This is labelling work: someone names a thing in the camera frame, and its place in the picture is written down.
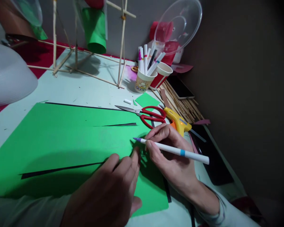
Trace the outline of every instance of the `blue band on marker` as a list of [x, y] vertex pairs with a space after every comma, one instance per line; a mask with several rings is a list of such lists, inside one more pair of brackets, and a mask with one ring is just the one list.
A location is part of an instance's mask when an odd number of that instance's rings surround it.
[[185, 156], [185, 150], [180, 151], [180, 156]]

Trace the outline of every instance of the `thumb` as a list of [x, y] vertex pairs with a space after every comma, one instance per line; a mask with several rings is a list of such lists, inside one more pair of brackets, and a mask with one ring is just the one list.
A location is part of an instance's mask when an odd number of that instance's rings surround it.
[[164, 157], [158, 146], [153, 141], [146, 140], [146, 146], [148, 147], [151, 160], [164, 174], [169, 167], [169, 161]]
[[135, 213], [138, 209], [142, 207], [142, 201], [139, 197], [134, 196], [133, 197], [133, 203], [132, 203], [132, 208], [130, 210], [130, 217]]

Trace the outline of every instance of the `hand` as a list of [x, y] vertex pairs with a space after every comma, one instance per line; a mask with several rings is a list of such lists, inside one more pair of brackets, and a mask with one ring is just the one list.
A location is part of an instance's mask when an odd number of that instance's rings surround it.
[[198, 183], [195, 173], [194, 162], [191, 159], [172, 154], [160, 149], [154, 142], [160, 142], [172, 147], [193, 152], [190, 145], [171, 125], [161, 124], [152, 129], [146, 136], [147, 148], [150, 158], [173, 185], [173, 187], [183, 196], [191, 194], [194, 186]]
[[218, 214], [219, 200], [210, 189], [198, 181], [194, 161], [169, 152], [161, 153], [154, 142], [193, 152], [192, 145], [166, 123], [153, 128], [145, 139], [151, 160], [172, 186], [201, 212]]
[[61, 227], [123, 227], [127, 224], [131, 215], [142, 206], [141, 199], [134, 196], [140, 169], [139, 148], [134, 149], [131, 157], [124, 157], [118, 163], [119, 155], [112, 154], [72, 194]]

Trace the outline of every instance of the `white eraser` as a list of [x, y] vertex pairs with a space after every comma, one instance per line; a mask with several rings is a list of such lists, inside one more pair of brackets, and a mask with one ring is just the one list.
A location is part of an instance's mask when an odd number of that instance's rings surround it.
[[129, 105], [132, 104], [132, 101], [129, 101], [129, 100], [127, 100], [127, 99], [124, 99], [124, 102], [128, 103]]

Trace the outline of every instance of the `red scissors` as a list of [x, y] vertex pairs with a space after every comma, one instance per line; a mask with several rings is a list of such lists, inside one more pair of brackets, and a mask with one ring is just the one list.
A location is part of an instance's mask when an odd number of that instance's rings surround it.
[[[156, 106], [149, 106], [149, 107], [144, 107], [142, 109], [136, 109], [136, 110], [128, 108], [128, 107], [122, 107], [122, 106], [115, 106], [115, 107], [118, 107], [118, 108], [120, 108], [122, 110], [126, 110], [126, 111], [129, 111], [129, 112], [137, 114], [141, 118], [142, 122], [147, 127], [149, 127], [150, 129], [153, 129], [154, 127], [151, 126], [150, 124], [148, 124], [145, 120], [152, 120], [152, 121], [165, 123], [166, 113], [164, 112], [164, 110], [162, 110], [161, 108], [156, 107]], [[149, 109], [149, 108], [156, 109], [157, 111], [159, 111], [161, 113], [161, 115], [146, 110], [146, 109]], [[146, 115], [143, 115], [143, 114], [140, 114], [140, 113], [149, 114], [149, 115], [154, 116], [154, 117], [146, 116]]]

